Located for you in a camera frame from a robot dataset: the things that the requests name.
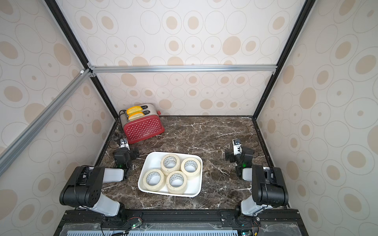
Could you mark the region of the white plastic storage tray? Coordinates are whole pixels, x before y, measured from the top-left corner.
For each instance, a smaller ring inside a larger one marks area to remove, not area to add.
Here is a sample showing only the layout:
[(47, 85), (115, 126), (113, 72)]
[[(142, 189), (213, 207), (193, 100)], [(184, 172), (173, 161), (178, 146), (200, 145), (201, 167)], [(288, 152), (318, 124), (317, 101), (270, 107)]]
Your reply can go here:
[(195, 196), (197, 196), (200, 193), (201, 186), (202, 186), (202, 171), (203, 171), (202, 164), (203, 164), (203, 161), (199, 156), (190, 155), (190, 154), (173, 153), (173, 154), (176, 154), (179, 157), (181, 163), (182, 163), (183, 160), (185, 160), (186, 158), (190, 158), (190, 157), (198, 159), (201, 163), (200, 175), (197, 176), (196, 178), (192, 179), (192, 180), (187, 179), (188, 180), (187, 181), (187, 189), (183, 194), (171, 194), (171, 193), (169, 193), (166, 184), (158, 192), (148, 191), (145, 188), (145, 186), (143, 185), (144, 175), (151, 169), (160, 169), (161, 170), (160, 162), (161, 162), (162, 158), (167, 154), (169, 154), (169, 153), (168, 152), (152, 152), (146, 157), (146, 160), (144, 162), (144, 165), (143, 165), (143, 168), (142, 168), (139, 180), (138, 180), (138, 188), (142, 192), (159, 194), (159, 195), (179, 196), (179, 197), (195, 197)]

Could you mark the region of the masking tape roll three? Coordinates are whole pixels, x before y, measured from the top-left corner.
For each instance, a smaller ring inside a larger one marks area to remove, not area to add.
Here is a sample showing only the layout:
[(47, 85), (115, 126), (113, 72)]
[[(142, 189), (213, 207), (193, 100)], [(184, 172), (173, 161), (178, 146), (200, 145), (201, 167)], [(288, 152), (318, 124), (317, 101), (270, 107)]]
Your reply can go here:
[(143, 177), (143, 185), (148, 191), (158, 192), (165, 184), (165, 174), (160, 169), (151, 169)]

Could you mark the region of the masking tape roll one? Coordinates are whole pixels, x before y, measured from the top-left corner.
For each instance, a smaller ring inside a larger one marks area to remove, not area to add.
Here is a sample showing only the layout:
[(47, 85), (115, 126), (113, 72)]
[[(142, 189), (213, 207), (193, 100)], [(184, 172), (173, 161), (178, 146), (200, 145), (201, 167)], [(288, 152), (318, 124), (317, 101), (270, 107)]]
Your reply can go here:
[(168, 176), (174, 171), (180, 171), (181, 161), (176, 154), (169, 153), (165, 155), (160, 162), (161, 171)]

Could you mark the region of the masking tape roll two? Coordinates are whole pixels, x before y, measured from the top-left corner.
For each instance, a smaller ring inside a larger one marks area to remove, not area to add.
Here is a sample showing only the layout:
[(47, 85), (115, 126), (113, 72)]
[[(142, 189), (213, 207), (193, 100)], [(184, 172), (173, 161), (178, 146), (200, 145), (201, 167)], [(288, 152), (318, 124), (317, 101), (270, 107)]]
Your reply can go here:
[(186, 175), (188, 180), (192, 180), (200, 175), (201, 163), (196, 158), (186, 158), (181, 163), (181, 171)]

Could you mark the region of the masking tape roll four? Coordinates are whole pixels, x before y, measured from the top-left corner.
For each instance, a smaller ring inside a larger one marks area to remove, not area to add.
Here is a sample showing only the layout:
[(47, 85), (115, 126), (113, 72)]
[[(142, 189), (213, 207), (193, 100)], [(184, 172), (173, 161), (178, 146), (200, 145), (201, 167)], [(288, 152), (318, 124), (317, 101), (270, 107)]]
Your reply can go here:
[(187, 189), (187, 176), (182, 171), (174, 171), (166, 178), (166, 186), (171, 194), (183, 194)]

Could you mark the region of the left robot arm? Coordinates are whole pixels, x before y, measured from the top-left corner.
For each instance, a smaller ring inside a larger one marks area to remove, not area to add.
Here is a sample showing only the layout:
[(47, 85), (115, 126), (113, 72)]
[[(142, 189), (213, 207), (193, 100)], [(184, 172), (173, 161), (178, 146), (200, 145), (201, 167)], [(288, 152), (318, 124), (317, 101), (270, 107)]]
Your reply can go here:
[(101, 190), (104, 183), (122, 182), (129, 178), (132, 161), (139, 158), (139, 150), (122, 147), (113, 152), (113, 157), (113, 168), (76, 167), (60, 193), (60, 204), (87, 208), (106, 217), (125, 219), (124, 204), (105, 196)]

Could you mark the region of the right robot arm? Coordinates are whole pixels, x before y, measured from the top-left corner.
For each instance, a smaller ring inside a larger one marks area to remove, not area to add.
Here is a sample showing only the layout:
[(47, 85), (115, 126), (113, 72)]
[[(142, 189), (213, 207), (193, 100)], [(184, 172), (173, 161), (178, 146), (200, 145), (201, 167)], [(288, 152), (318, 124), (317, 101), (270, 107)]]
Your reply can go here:
[(251, 196), (240, 203), (243, 215), (256, 217), (265, 209), (286, 206), (289, 195), (282, 171), (278, 167), (254, 164), (255, 151), (242, 147), (240, 140), (233, 140), (233, 151), (225, 153), (225, 159), (235, 163), (239, 178), (251, 182)]

